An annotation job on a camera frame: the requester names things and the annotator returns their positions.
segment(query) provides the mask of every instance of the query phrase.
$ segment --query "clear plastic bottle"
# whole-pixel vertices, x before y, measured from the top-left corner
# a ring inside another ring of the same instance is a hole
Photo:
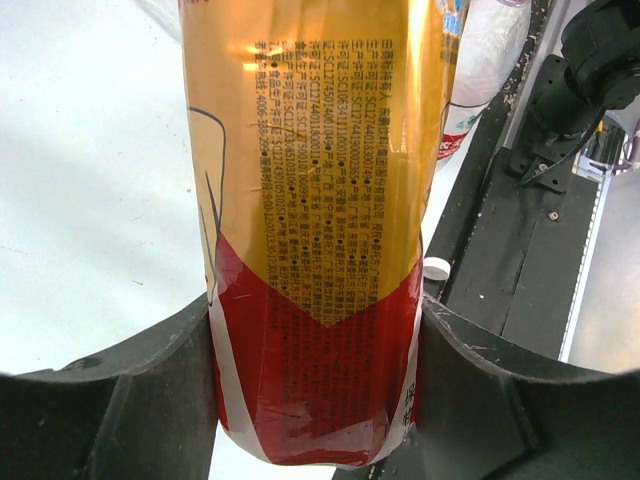
[[[471,0],[436,170],[458,151],[509,77],[529,31],[531,0]]]

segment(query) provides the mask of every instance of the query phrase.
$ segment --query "white bottle cap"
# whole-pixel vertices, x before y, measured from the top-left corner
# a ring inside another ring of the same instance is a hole
[[[422,275],[429,280],[442,282],[451,275],[451,265],[438,257],[425,257],[422,261]]]

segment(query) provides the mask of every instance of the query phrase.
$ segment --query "scratch on table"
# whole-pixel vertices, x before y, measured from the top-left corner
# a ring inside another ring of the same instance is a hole
[[[3,250],[9,250],[10,252],[21,253],[22,255],[29,255],[27,252],[23,252],[22,250],[18,250],[16,248],[4,247],[2,245],[0,245],[0,248]]]

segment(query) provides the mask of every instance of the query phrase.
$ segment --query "black cable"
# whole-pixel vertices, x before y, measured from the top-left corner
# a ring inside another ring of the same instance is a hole
[[[557,170],[558,168],[565,165],[567,162],[574,159],[575,156],[578,153],[580,153],[580,150],[582,150],[582,148],[587,144],[589,139],[596,132],[596,130],[598,129],[598,125],[600,125],[600,122],[604,118],[604,114],[606,113],[606,111],[607,109],[604,107],[598,110],[598,113],[595,119],[593,120],[591,125],[589,125],[589,128],[587,128],[587,130],[584,132],[584,135],[582,135],[582,138],[580,138],[580,141],[575,147],[573,147],[573,150],[571,150],[571,152],[569,152],[564,158],[560,159],[559,162],[556,162],[553,165],[549,166],[549,168],[547,168],[546,170],[536,170],[534,172],[534,175],[529,178],[525,176],[525,178],[522,179],[520,186],[524,188],[524,187],[528,187],[529,185],[538,183],[542,179],[542,177],[549,175],[554,170]]]

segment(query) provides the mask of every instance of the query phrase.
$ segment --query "yellow and red package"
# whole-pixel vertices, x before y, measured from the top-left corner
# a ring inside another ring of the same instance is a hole
[[[219,417],[362,466],[413,419],[420,223],[460,0],[182,0]]]

